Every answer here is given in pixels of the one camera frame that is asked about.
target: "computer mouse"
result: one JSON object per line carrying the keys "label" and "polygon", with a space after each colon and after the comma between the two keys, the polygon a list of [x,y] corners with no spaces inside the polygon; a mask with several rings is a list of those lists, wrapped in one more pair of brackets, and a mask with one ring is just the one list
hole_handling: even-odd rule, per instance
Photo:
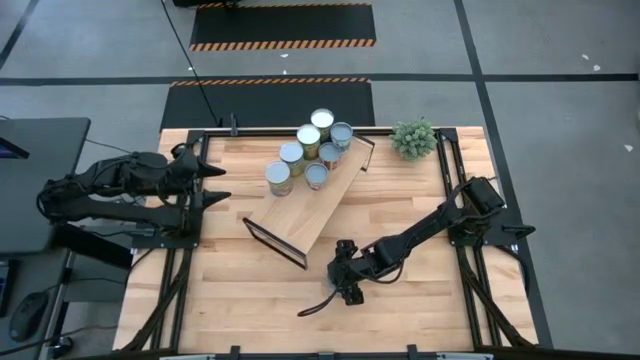
{"label": "computer mouse", "polygon": [[23,342],[35,335],[48,303],[49,294],[47,292],[35,292],[27,295],[11,316],[9,336],[14,341]]}

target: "tin can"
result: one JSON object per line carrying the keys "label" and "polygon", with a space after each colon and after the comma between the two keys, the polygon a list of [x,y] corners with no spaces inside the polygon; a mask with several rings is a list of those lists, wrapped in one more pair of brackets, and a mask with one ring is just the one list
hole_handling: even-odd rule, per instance
{"label": "tin can", "polygon": [[329,170],[338,167],[340,155],[340,148],[334,143],[322,144],[320,145],[320,150],[318,150],[320,161],[322,161],[322,164]]}
{"label": "tin can", "polygon": [[297,138],[304,150],[304,159],[317,159],[320,147],[320,130],[311,124],[302,125],[298,129]]}
{"label": "tin can", "polygon": [[265,171],[271,193],[275,196],[287,196],[293,189],[293,179],[289,165],[282,161],[274,161]]}
{"label": "tin can", "polygon": [[311,190],[318,191],[327,183],[329,169],[322,164],[312,163],[305,169],[304,176],[307,178],[307,183]]}
{"label": "tin can", "polygon": [[352,136],[353,129],[347,123],[335,123],[331,127],[331,141],[340,148],[340,151],[349,150]]}
{"label": "tin can", "polygon": [[302,145],[296,142],[286,143],[280,147],[280,160],[289,165],[291,176],[302,174]]}
{"label": "tin can", "polygon": [[320,142],[331,140],[329,131],[333,125],[333,113],[328,109],[318,109],[311,113],[311,123],[320,130]]}

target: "wooden table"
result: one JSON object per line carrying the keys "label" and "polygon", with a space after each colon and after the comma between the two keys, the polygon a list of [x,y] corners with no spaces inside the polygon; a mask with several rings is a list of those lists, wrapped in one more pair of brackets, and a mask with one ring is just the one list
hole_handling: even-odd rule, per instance
{"label": "wooden table", "polygon": [[[492,177],[483,129],[457,130],[468,176]],[[186,136],[187,130],[165,130],[160,152],[168,154]],[[445,199],[435,153],[410,163],[391,149],[387,137],[368,138],[376,143],[369,170],[356,177],[309,252],[307,271],[251,238],[241,221],[268,192],[264,168],[277,159],[278,146],[290,139],[211,141],[208,159],[227,175],[207,180],[205,188],[233,196],[205,213],[202,241],[191,266],[180,353],[228,353],[232,345],[250,353],[404,352],[407,344],[416,344],[420,351],[472,349],[455,250],[445,233],[413,250],[397,283],[362,282],[364,305],[347,307],[334,299],[316,315],[296,317],[331,292],[326,265],[336,240],[354,239],[363,246],[399,233]],[[448,145],[447,151],[452,166]],[[518,263],[490,247],[484,254],[495,302],[521,334],[535,342]],[[126,344],[155,307],[164,258],[165,252],[156,250],[132,273],[114,348]],[[165,325],[172,314],[167,312]],[[488,343],[484,311],[478,316]]]}

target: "green succulent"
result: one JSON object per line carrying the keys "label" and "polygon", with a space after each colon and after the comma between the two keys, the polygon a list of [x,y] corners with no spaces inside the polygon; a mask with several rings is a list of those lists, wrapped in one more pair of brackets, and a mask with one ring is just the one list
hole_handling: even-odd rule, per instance
{"label": "green succulent", "polygon": [[431,123],[421,118],[405,124],[398,122],[389,135],[392,147],[406,160],[414,161],[427,156],[436,148],[436,138]]}

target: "desk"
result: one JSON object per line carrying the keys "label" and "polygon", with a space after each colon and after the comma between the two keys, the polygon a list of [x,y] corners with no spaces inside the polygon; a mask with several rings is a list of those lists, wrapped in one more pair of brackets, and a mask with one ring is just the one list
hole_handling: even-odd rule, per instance
{"label": "desk", "polygon": [[[165,130],[159,151],[168,154],[187,132]],[[413,250],[397,283],[362,282],[364,305],[347,307],[334,299],[317,315],[296,317],[331,292],[326,265],[336,240],[366,245],[405,230],[444,201],[438,156],[410,163],[392,150],[387,136],[367,136],[376,143],[369,170],[352,183],[309,252],[309,269],[303,271],[252,239],[242,223],[268,192],[266,164],[277,159],[281,143],[292,139],[243,135],[260,132],[241,131],[241,137],[209,143],[208,162],[227,174],[205,181],[204,187],[233,196],[205,213],[202,240],[191,264],[180,353],[229,353],[232,345],[240,345],[243,353],[405,352],[407,344],[416,344],[420,351],[472,350],[455,250],[445,233]],[[493,177],[483,129],[461,127],[457,132],[468,177]],[[446,149],[453,168],[451,149]],[[535,342],[518,263],[490,247],[484,254],[495,302],[521,334]],[[163,251],[154,252],[131,275],[114,348],[129,342],[155,307],[164,257]],[[169,324],[172,314],[167,312]],[[488,343],[484,311],[478,316]]]}
{"label": "desk", "polygon": [[[0,318],[0,351],[24,343],[9,337],[14,310],[28,294],[60,283],[69,250],[48,249],[53,229],[36,209],[35,199],[48,179],[75,171],[89,119],[15,119],[0,121],[0,134],[31,153],[29,159],[0,159],[0,256],[17,258],[20,265],[10,294],[7,315]],[[59,289],[49,291],[49,304],[38,332],[28,343],[45,338]],[[3,359],[34,359],[34,347]]]}

